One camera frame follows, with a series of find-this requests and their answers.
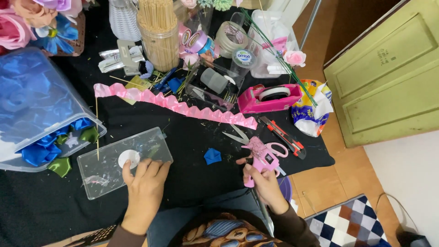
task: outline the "snack bag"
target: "snack bag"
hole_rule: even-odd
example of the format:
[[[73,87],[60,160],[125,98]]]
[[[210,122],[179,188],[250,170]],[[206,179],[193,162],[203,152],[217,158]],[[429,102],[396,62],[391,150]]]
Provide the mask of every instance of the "snack bag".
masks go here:
[[[293,115],[294,125],[303,133],[317,137],[323,130],[329,117],[329,113],[334,112],[331,105],[332,92],[326,84],[316,80],[300,80],[306,87],[309,94],[317,103],[313,106],[309,97],[305,94],[302,87],[303,96],[293,104],[291,114]]]

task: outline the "black tablecloth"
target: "black tablecloth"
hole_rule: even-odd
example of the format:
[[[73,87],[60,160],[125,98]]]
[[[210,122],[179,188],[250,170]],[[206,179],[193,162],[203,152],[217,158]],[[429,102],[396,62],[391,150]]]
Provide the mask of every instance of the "black tablecloth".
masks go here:
[[[82,55],[52,58],[90,106],[95,105],[95,83],[111,85],[120,81],[109,75],[124,77],[121,70],[102,74],[97,67],[101,61],[98,52],[117,47],[108,22],[108,3],[101,4],[101,7],[85,12],[86,48]],[[214,11],[211,36],[215,35],[224,20],[230,19],[232,13]],[[227,60],[217,62],[226,68],[230,66]],[[267,86],[284,84],[288,83],[288,77],[256,80],[249,73],[243,88],[260,83]],[[145,102],[131,106],[118,97],[99,98],[98,101],[99,119],[108,130],[100,139],[101,146],[157,126],[167,135],[166,142],[174,163],[166,180],[162,209],[197,205],[203,198],[244,187],[242,166],[234,161],[247,156],[249,150],[241,149],[240,143],[222,134],[222,131],[232,132],[230,125],[185,117]],[[191,98],[187,102],[201,109],[206,106]],[[322,138],[309,137],[295,128],[290,111],[252,114],[255,118],[262,115],[275,120],[306,147],[305,160],[291,153],[287,158],[280,158],[287,174],[334,164]],[[279,142],[264,124],[259,124],[255,131],[246,129],[245,132],[249,137],[259,136],[265,143]],[[40,246],[107,227],[122,219],[128,203],[126,187],[90,201],[82,186],[76,158],[95,148],[96,145],[88,145],[72,155],[73,170],[65,178],[49,170],[39,173],[0,171],[0,246]],[[223,161],[207,166],[203,155],[208,148],[220,151]]]

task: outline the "brown sleeve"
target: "brown sleeve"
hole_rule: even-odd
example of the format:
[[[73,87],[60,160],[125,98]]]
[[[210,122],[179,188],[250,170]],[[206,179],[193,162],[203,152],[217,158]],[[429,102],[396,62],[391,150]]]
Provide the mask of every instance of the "brown sleeve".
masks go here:
[[[146,235],[132,234],[118,225],[107,247],[141,247],[145,238]]]
[[[274,225],[274,237],[295,247],[319,247],[320,243],[311,232],[304,219],[297,216],[291,207],[283,214],[276,215],[268,209]]]

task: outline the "rug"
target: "rug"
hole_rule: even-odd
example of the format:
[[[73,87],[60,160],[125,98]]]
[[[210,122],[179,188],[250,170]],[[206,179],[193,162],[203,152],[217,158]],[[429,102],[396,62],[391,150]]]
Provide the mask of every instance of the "rug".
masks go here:
[[[363,195],[305,218],[321,247],[374,246],[387,241],[369,200]]]

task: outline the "green door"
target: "green door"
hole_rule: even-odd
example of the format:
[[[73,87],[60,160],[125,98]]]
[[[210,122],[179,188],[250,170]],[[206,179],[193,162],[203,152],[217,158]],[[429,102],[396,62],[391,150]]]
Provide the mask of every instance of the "green door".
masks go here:
[[[411,0],[324,69],[346,147],[439,129],[439,0]]]

